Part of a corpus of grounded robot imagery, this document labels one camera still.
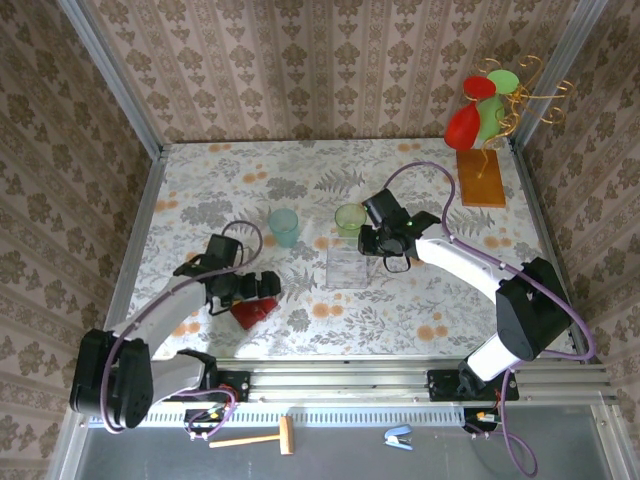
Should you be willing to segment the green plastic cup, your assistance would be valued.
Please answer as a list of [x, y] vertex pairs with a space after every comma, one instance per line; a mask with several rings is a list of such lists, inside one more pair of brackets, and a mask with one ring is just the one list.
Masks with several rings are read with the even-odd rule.
[[366, 223], [367, 214], [361, 204], [349, 203], [336, 210], [334, 220], [340, 237], [357, 238], [361, 227]]

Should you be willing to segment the clear acrylic box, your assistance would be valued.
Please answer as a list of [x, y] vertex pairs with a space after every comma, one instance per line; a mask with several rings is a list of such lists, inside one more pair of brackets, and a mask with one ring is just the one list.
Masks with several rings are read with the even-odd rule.
[[325, 279], [330, 289], [360, 290], [368, 287], [367, 258], [358, 251], [356, 238], [329, 238]]

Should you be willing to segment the blue-green plastic cup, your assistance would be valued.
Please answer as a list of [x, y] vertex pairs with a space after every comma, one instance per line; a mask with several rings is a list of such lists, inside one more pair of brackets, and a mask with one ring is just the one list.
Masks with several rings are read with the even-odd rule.
[[273, 211], [269, 216], [268, 225], [279, 246], [295, 246], [299, 237], [299, 221], [295, 211], [287, 208]]

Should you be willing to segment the red plastic wine glass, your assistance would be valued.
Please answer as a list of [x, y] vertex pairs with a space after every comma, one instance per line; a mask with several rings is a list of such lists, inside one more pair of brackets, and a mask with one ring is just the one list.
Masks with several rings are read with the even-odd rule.
[[470, 76], [464, 80], [463, 94], [468, 104], [454, 114], [445, 131], [444, 141], [450, 148], [465, 151], [473, 147], [481, 127], [478, 103], [496, 92], [495, 83], [487, 77]]

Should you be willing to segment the wooden mallet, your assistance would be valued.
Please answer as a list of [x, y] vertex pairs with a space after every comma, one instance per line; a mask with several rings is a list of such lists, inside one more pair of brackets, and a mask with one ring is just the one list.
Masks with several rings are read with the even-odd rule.
[[293, 418], [291, 416], [282, 416], [279, 419], [278, 432], [276, 434], [211, 441], [209, 443], [209, 448], [219, 449], [225, 447], [244, 446], [267, 442], [277, 442], [281, 455], [292, 455], [294, 453]]

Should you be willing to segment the green plastic wine glass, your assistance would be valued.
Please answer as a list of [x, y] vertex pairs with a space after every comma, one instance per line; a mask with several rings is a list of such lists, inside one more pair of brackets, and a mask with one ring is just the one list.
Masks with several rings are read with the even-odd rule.
[[500, 133], [500, 120], [505, 117], [503, 97], [513, 93], [520, 83], [515, 73], [504, 69], [490, 72], [487, 79], [494, 84], [496, 91], [477, 105], [480, 115], [480, 129], [476, 138], [478, 142], [484, 142]]

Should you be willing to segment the blue stapler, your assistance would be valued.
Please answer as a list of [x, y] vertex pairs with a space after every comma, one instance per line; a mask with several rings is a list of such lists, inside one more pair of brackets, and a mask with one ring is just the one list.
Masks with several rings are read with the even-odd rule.
[[408, 424], [390, 428], [384, 433], [384, 444], [389, 447], [412, 451], [411, 434], [412, 428]]

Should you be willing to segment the aluminium side rail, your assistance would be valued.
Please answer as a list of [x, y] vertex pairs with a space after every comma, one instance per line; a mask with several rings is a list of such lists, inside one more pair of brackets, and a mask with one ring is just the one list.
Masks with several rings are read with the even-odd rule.
[[111, 304], [106, 315], [105, 330], [113, 329], [127, 318], [135, 282], [141, 265], [142, 255], [153, 217], [156, 201], [164, 178], [166, 162], [171, 145], [163, 147], [152, 162], [145, 188], [140, 200], [135, 222], [131, 230], [127, 250], [123, 258]]
[[586, 362], [590, 364], [596, 356], [596, 342], [593, 333], [586, 324], [586, 321], [579, 315], [571, 302], [571, 295], [568, 291], [568, 283], [565, 279], [565, 269], [557, 258], [552, 242], [549, 228], [545, 222], [543, 205], [538, 198], [537, 189], [531, 178], [522, 149], [512, 140], [507, 142], [512, 154], [514, 165], [519, 176], [522, 190], [527, 200], [528, 208], [540, 241], [541, 250], [545, 258], [553, 266], [563, 293], [566, 296], [569, 306], [569, 315], [572, 318], [568, 330], [574, 343], [574, 354], [552, 351], [547, 354], [549, 358], [560, 358], [572, 361]]

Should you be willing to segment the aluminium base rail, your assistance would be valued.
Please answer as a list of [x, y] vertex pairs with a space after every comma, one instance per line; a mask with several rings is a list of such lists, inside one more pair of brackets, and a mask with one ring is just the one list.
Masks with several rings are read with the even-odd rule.
[[495, 401], [434, 402], [426, 372], [456, 369], [455, 357], [306, 360], [215, 360], [217, 371], [248, 371], [247, 403], [392, 404], [451, 403], [489, 405], [499, 398], [531, 405], [612, 404], [617, 395], [603, 366], [542, 358], [505, 375]]

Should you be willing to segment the aluminium frame post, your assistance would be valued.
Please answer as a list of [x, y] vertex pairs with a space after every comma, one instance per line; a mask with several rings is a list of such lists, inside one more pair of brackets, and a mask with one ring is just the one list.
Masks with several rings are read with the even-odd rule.
[[148, 121], [141, 102], [126, 79], [124, 69], [111, 51], [106, 36], [100, 32], [98, 23], [86, 2], [84, 0], [57, 1], [150, 159], [157, 161], [161, 157], [163, 144]]
[[522, 150], [542, 122], [540, 116], [550, 108], [550, 96], [558, 91], [561, 81], [568, 78], [570, 68], [576, 63], [578, 54], [607, 3], [608, 0], [578, 1], [549, 62], [535, 84], [533, 95], [538, 96], [538, 99], [529, 103], [533, 112], [524, 114], [520, 126], [512, 136], [511, 144], [514, 148]]

